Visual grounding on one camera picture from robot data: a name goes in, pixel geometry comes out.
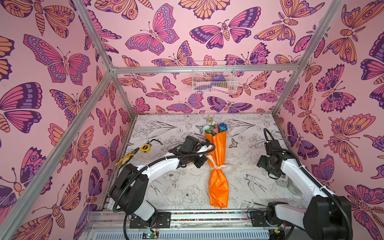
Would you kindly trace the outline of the orange wrapping paper sheet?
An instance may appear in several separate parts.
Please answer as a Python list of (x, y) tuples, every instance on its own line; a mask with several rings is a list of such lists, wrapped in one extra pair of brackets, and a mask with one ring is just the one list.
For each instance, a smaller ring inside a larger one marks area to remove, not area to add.
[(227, 132), (218, 133), (215, 136), (205, 134), (205, 138), (216, 146), (213, 152), (207, 154), (211, 167), (208, 181), (210, 203), (216, 208), (227, 208), (230, 190), (228, 180), (222, 170), (226, 164)]

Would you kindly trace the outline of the pink fake rose stem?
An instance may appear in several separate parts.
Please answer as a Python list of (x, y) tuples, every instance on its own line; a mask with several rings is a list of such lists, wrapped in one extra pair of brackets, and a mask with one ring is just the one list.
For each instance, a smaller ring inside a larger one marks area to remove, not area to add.
[(219, 133), (219, 125), (215, 125), (213, 129), (214, 136)]

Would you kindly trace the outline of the white fake flower stem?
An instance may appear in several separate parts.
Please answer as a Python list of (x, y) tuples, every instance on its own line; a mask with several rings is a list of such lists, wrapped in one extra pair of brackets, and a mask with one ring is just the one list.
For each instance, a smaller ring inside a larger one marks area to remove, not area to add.
[(214, 129), (215, 125), (218, 125), (218, 123), (215, 122), (212, 117), (208, 117), (208, 123), (205, 126), (203, 126), (203, 131), (206, 134), (210, 134), (210, 135), (214, 136), (213, 129)]

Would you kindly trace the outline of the white ribbon bundle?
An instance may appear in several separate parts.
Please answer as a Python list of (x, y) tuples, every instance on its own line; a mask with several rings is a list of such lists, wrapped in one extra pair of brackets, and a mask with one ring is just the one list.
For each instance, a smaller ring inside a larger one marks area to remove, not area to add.
[(207, 173), (211, 173), (213, 170), (222, 170), (225, 175), (229, 176), (245, 176), (263, 174), (263, 170), (256, 165), (235, 165), (235, 164), (223, 164), (218, 166), (211, 155), (207, 155), (207, 164), (205, 170)]

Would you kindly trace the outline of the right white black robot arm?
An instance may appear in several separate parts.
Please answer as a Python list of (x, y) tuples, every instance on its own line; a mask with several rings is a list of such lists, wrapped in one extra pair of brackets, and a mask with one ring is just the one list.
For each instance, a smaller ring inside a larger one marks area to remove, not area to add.
[(305, 209), (270, 202), (265, 214), (267, 223), (271, 226), (291, 223), (313, 240), (353, 239), (352, 207), (347, 198), (337, 196), (321, 184), (294, 153), (281, 148), (278, 140), (267, 140), (265, 148), (267, 154), (260, 157), (257, 166), (275, 177), (286, 175), (309, 202)]

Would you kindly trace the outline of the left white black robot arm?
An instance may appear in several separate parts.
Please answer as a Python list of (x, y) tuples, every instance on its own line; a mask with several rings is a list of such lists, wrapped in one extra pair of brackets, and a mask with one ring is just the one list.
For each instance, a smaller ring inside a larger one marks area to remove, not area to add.
[(146, 165), (125, 165), (109, 191), (109, 196), (114, 201), (112, 211), (137, 217), (146, 226), (153, 226), (158, 221), (158, 210), (145, 200), (149, 184), (168, 172), (190, 164), (200, 168), (208, 160), (207, 154), (215, 149), (216, 145), (209, 140), (201, 142), (195, 137), (187, 136), (184, 143), (170, 149), (160, 159)]

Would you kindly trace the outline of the blue fake flower stem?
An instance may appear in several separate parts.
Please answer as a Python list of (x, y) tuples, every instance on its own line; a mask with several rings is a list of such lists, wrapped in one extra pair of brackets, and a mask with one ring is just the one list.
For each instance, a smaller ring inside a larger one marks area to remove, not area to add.
[(219, 133), (226, 132), (228, 130), (228, 126), (225, 123), (220, 123), (218, 129)]

